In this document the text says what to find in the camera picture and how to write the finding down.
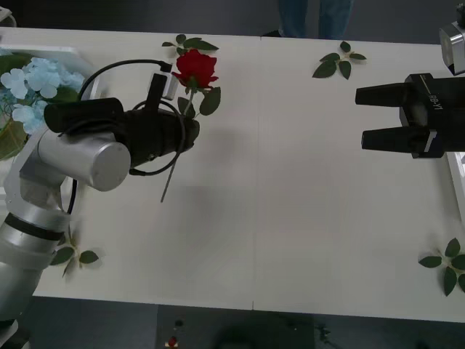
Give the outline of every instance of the blue flower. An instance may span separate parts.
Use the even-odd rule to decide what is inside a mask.
[[[33,134],[44,124],[44,109],[47,102],[38,100],[32,106],[15,104],[12,118],[15,121],[23,123],[24,132],[28,135]]]
[[[0,77],[0,82],[18,99],[24,100],[28,89],[24,83],[25,74],[21,69],[12,69],[10,73],[4,73]]]
[[[76,92],[81,90],[81,86],[84,83],[84,77],[80,73],[70,73],[65,67],[59,67],[59,74],[61,78],[62,86],[70,87]]]
[[[45,58],[33,57],[24,68],[29,87],[36,92],[40,91],[43,98],[53,98],[57,95],[57,87],[61,82],[57,64]]]

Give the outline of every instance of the white table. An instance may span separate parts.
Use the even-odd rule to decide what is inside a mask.
[[[164,58],[161,43],[174,38],[0,33],[8,44],[76,47],[96,67]],[[436,271],[418,264],[454,236],[465,245],[445,159],[362,151],[362,131],[399,126],[398,109],[354,103],[358,87],[410,73],[449,76],[440,48],[352,42],[369,61],[345,81],[311,79],[335,41],[208,40],[221,48],[222,104],[200,119],[201,135],[181,157],[166,202],[159,204],[166,174],[129,177],[109,193],[88,190],[81,245],[98,250],[102,264],[65,280],[62,268],[49,268],[36,294],[465,320],[465,295],[457,289],[444,297]],[[131,108],[151,71],[141,65],[108,73],[109,95]]]

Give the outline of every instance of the red rose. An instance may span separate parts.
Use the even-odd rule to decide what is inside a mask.
[[[215,64],[217,59],[202,55],[198,50],[191,49],[177,59],[177,68],[180,73],[173,73],[181,84],[188,87],[191,77],[197,81],[199,89],[211,88],[210,83],[218,80],[215,73]]]

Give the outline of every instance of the artificial leaf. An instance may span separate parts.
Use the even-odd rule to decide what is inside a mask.
[[[67,262],[74,254],[74,249],[72,247],[63,247],[59,249],[57,255],[50,263],[50,265],[58,265],[64,262]]]
[[[343,41],[341,43],[341,49],[342,49],[342,51],[344,51],[346,53],[350,52],[350,50],[351,50],[350,44],[348,42]]]
[[[63,234],[63,236],[61,237],[61,239],[60,239],[60,241],[58,242],[58,245],[57,245],[57,246],[61,246],[61,245],[63,245],[65,242],[66,242],[66,236],[65,236],[65,234]]]
[[[74,258],[71,258],[70,261],[68,262],[68,264],[65,266],[65,269],[63,271],[63,275],[61,276],[62,278],[65,277],[66,273],[70,270],[73,263],[74,263]]]
[[[204,40],[200,40],[194,43],[194,49],[200,49],[202,51],[217,51],[219,48],[206,42]]]
[[[459,270],[465,270],[465,254],[455,257],[452,260],[452,266]]]
[[[444,293],[446,296],[448,296],[453,291],[453,288],[456,286],[456,284],[457,273],[453,269],[447,267],[444,274]]]
[[[31,55],[29,53],[25,53],[25,52],[13,52],[13,54],[15,56],[21,56],[21,57],[25,58],[26,62],[28,62],[28,64],[31,61],[31,59],[33,59],[33,57],[34,57],[33,55]]]
[[[181,47],[178,47],[178,48],[176,49],[176,52],[177,52],[177,54],[178,54],[179,56],[185,55],[185,54],[187,53],[187,51],[188,51],[187,49],[182,49]]]
[[[341,56],[339,56],[339,54],[337,53],[330,53],[329,55],[326,55],[325,57],[323,57],[322,59],[320,59],[320,62],[324,62],[326,60],[340,60],[341,59]]]
[[[317,70],[313,73],[313,78],[323,79],[332,76],[336,72],[336,62],[326,60],[321,63]]]
[[[6,55],[0,56],[0,76],[4,73],[9,73],[12,69],[22,69],[29,64],[31,59],[29,56],[23,55]]]
[[[445,249],[446,257],[455,257],[460,252],[460,243],[457,238],[453,238],[449,241],[447,248]]]
[[[78,101],[78,93],[70,87],[58,87],[57,95],[53,98],[47,99],[47,102],[52,103],[71,103]]]
[[[178,36],[176,36],[176,42],[179,44],[179,45],[182,45],[182,43],[186,41],[186,35],[184,34],[180,34]]]
[[[353,60],[366,60],[366,57],[360,53],[351,53],[349,57]]]
[[[195,48],[193,45],[195,45],[196,42],[202,41],[202,38],[190,38],[184,41],[184,48],[185,49],[193,49]]]
[[[208,116],[213,114],[221,102],[221,87],[214,87],[205,95],[199,111],[202,115]]]
[[[442,264],[442,257],[429,256],[429,257],[423,258],[418,263],[420,263],[421,265],[427,268],[436,268]]]
[[[350,62],[347,62],[346,60],[339,62],[339,70],[341,71],[342,76],[349,80],[350,72],[352,71],[352,65]]]
[[[465,274],[462,274],[458,277],[458,285],[465,292]]]
[[[189,100],[183,97],[179,97],[177,99],[177,107],[179,109],[179,112],[182,115],[185,115],[189,119],[194,119],[195,118],[195,109],[194,106],[191,104],[189,107],[189,110],[187,112],[185,111],[187,108],[187,105],[189,104]]]
[[[27,137],[23,123],[10,119],[0,132],[0,160],[16,156],[23,149]]]
[[[200,49],[203,51],[217,51],[218,47],[202,40],[201,38],[191,38],[184,42],[186,49]]]
[[[79,262],[83,264],[91,264],[99,260],[99,256],[93,251],[84,251],[79,257]]]

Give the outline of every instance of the jeans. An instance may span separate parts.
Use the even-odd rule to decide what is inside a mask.
[[[305,37],[308,0],[278,0],[281,18],[280,35]],[[320,0],[320,39],[341,39],[349,23],[354,0]]]

